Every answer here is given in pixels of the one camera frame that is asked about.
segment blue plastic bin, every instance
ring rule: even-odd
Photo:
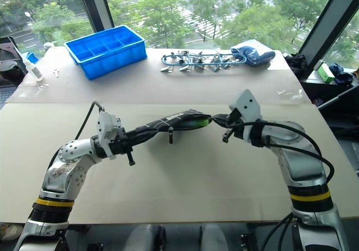
[[[145,40],[126,25],[64,43],[89,80],[147,58]]]

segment window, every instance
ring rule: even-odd
[[[80,0],[0,0],[0,36],[12,36],[21,52],[42,56],[45,42],[92,32]]]
[[[154,48],[228,49],[257,39],[297,52],[328,0],[107,0],[125,24]]]
[[[324,61],[327,64],[338,63],[347,69],[359,67],[359,13],[357,12],[340,37],[330,47]]]

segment black wire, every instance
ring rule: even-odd
[[[319,146],[317,145],[317,143],[307,134],[305,134],[303,131],[299,130],[299,129],[295,129],[291,126],[287,126],[287,125],[283,125],[283,124],[279,124],[279,123],[273,123],[273,122],[247,122],[247,123],[241,123],[241,124],[236,124],[236,125],[229,125],[229,128],[237,128],[240,126],[252,126],[252,125],[257,125],[257,124],[261,124],[261,125],[265,125],[265,126],[277,126],[277,127],[281,127],[282,129],[287,129],[290,130],[292,132],[295,132],[299,135],[301,135],[302,137],[306,138],[314,147],[314,149],[318,152],[318,155],[321,156],[321,151],[319,149]]]
[[[293,215],[292,215],[292,217],[290,217],[287,220],[287,223],[284,225],[284,228],[282,230],[282,233],[280,234],[280,238],[279,238],[279,241],[278,241],[278,251],[282,251],[283,239],[284,239],[284,236],[285,236],[285,234],[287,232],[289,224],[292,222],[292,220],[293,220]]]
[[[80,127],[80,130],[79,130],[79,132],[77,133],[77,135],[76,135],[76,137],[75,137],[75,140],[77,140],[79,137],[80,137],[80,135],[81,135],[81,133],[82,133],[82,130],[84,129],[84,127],[85,127],[85,125],[86,125],[86,123],[87,123],[87,121],[88,121],[88,119],[89,119],[89,117],[90,117],[90,115],[91,115],[91,112],[92,112],[92,110],[93,110],[93,108],[94,108],[94,106],[97,106],[97,107],[99,107],[99,111],[105,111],[105,109],[97,102],[97,101],[93,101],[92,102],[92,104],[91,104],[91,107],[90,107],[90,109],[89,109],[89,112],[88,112],[88,114],[86,115],[86,117],[85,117],[85,120],[84,120],[84,122],[82,123],[82,126]]]
[[[277,147],[277,148],[284,148],[284,149],[288,149],[288,150],[293,150],[293,151],[296,151],[296,152],[300,152],[300,153],[303,153],[303,154],[307,154],[308,156],[312,156],[312,157],[315,157],[319,160],[321,160],[324,164],[326,164],[328,167],[329,167],[329,174],[328,176],[326,177],[326,183],[328,183],[330,181],[330,179],[332,179],[333,175],[334,175],[334,166],[333,164],[331,164],[328,160],[326,160],[324,157],[321,157],[315,153],[312,153],[312,152],[309,152],[307,150],[303,150],[303,149],[300,149],[300,148],[296,148],[296,147],[292,147],[292,146],[287,146],[287,145],[282,145],[282,144],[272,144],[272,143],[268,143],[268,144],[265,144],[265,146],[267,147]]]
[[[264,241],[263,241],[263,245],[262,245],[260,251],[264,251],[265,246],[267,245],[267,243],[268,243],[270,237],[275,233],[275,231],[276,231],[280,226],[282,226],[282,225],[283,225],[288,219],[290,219],[290,218],[293,218],[293,213],[288,214],[285,218],[283,218],[283,219],[281,220],[281,222],[279,222],[278,224],[276,224],[276,226],[270,230],[270,232],[267,234],[267,236],[265,237],[265,239],[264,239]]]

